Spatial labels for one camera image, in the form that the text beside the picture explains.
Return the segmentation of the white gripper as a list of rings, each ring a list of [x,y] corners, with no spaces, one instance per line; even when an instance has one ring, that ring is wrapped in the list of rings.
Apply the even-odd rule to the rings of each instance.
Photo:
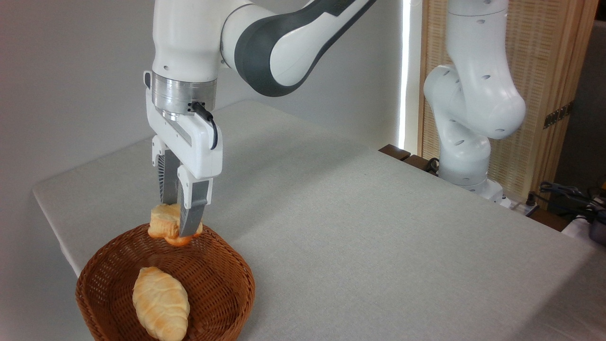
[[[179,236],[192,236],[210,203],[210,178],[223,168],[221,130],[193,108],[198,104],[214,110],[217,81],[184,82],[146,71],[143,82],[147,119],[156,134],[151,161],[157,168],[160,201],[172,205],[179,198]]]

